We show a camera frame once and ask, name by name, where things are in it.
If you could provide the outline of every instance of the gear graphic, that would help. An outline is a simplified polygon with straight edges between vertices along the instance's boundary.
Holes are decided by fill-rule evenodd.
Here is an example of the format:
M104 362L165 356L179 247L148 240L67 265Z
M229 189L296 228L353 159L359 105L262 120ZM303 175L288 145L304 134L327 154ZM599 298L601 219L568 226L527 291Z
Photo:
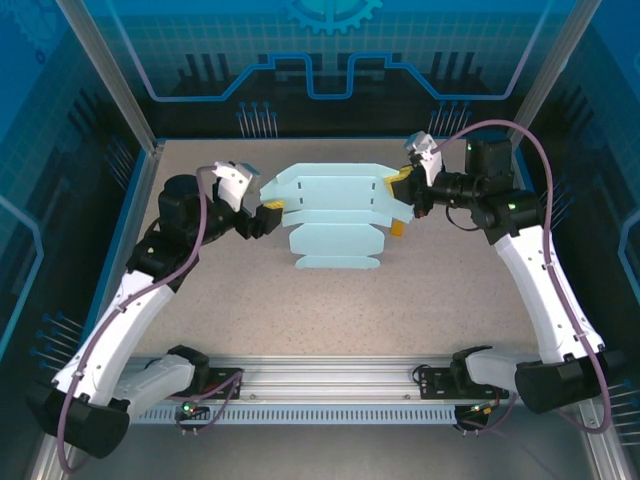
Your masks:
M40 51L56 34L58 10L55 0L2 0L2 13L11 13L20 31Z
M382 7L382 0L284 0L289 20L297 20L300 28L310 27L313 33L333 35L338 30L360 28L363 19L371 20L374 8Z

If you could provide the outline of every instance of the blue backdrop panel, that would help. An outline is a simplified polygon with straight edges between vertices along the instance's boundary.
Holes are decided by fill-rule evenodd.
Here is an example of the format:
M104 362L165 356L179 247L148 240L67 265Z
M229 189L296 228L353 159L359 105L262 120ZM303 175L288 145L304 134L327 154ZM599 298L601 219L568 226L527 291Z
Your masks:
M159 135L242 138L512 118L574 1L87 5ZM251 102L270 104L266 123Z

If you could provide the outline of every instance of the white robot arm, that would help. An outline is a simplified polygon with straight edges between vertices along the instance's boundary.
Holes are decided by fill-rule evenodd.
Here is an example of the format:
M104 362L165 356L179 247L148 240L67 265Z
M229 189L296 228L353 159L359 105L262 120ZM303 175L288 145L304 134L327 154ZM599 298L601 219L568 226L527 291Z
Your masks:
M243 207L245 194L255 184L258 173L249 165L217 162L212 167L218 178L212 200L207 199L203 245L231 229L245 239L271 233L282 218L279 205L261 205L255 216ZM158 198L159 230L148 230L127 262L127 271L107 311L83 346L50 383L34 383L27 401L46 433L56 435L66 395L73 395L65 418L65 441L94 457L103 458L120 443L135 418L159 401L178 394L183 397L204 393L209 373L208 358L178 346L144 371L121 378L124 367L145 330L180 288L184 274L163 284L177 272L194 249L200 227L199 192L196 178L180 175L169 179ZM126 308L122 302L154 284ZM111 323L100 328L106 321ZM88 355L86 366L79 362ZM78 378L72 388L74 378Z
M593 365L551 282L543 258L542 207L532 192L513 187L511 143L468 140L465 173L447 172L435 140L424 132L405 144L411 172L392 183L394 196L414 206L417 218L434 204L470 210L471 219L507 265L533 322L538 354L474 347L454 355L452 375L466 385L493 385L518 393L525 405L546 412L600 393ZM623 365L608 351L582 311L551 242L553 269L606 376Z

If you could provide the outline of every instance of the glass enclosure wall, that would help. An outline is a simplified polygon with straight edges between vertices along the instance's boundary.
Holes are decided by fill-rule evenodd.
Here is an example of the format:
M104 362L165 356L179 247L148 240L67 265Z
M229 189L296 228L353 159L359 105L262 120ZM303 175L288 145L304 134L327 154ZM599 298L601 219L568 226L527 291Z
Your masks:
M0 478L14 479L40 436L25 387L76 347L140 148L54 1L0 2L0 43Z
M513 118L574 0L87 0L160 137Z
M640 379L639 17L636 1L602 2L533 124L553 163L560 258L591 322L609 347L625 352L635 388ZM522 150L533 187L545 198L540 160L526 140ZM624 418L633 425L621 427L623 433L637 430L637 416ZM625 437L633 443L633 435ZM640 454L637 446L628 447Z

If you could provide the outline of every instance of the beige work surface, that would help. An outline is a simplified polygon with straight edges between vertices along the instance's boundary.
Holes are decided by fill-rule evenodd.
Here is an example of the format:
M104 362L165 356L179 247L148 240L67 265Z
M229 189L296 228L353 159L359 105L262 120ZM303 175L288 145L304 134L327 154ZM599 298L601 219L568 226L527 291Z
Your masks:
M248 162L265 182L300 162L367 162L400 168L403 141L184 140L166 143L143 229L157 216L169 177L217 160ZM464 143L444 152L462 170ZM454 211L471 225L468 212ZM140 341L138 355L179 343L208 354L408 355L475 345L520 352L536 338L515 283L482 232L450 225L442 207L413 220L402 238L385 230L373 270L298 270L292 228L243 240L235 232L201 251L199 265Z

